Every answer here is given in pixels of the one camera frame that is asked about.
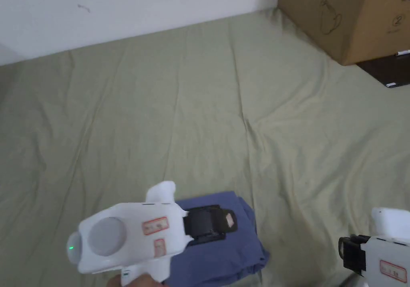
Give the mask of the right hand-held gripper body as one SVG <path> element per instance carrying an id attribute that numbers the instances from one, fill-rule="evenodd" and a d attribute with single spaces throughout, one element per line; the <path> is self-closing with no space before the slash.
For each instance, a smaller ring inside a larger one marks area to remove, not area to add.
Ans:
<path id="1" fill-rule="evenodd" d="M 343 287 L 408 287 L 410 285 L 410 212 L 373 208 L 375 235 L 341 237 L 339 256 L 353 275 Z"/>

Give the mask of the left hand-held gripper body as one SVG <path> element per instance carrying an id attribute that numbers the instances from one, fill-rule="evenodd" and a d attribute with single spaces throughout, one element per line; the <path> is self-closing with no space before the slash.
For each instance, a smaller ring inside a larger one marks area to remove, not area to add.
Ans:
<path id="1" fill-rule="evenodd" d="M 174 182 L 161 182 L 144 202 L 119 203 L 80 222 L 66 244 L 70 263 L 82 274 L 120 270 L 123 287 L 142 274 L 166 281 L 172 258 L 189 245 L 225 238 L 223 208 L 184 210 L 175 190 Z"/>

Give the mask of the person's left hand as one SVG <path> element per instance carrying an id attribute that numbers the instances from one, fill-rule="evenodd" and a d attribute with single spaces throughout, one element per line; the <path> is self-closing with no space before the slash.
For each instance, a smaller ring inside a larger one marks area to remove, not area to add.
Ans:
<path id="1" fill-rule="evenodd" d="M 118 274 L 110 278 L 106 284 L 106 287 L 121 287 L 121 275 Z M 144 273 L 126 287 L 163 287 L 164 285 L 154 280 L 149 274 Z"/>

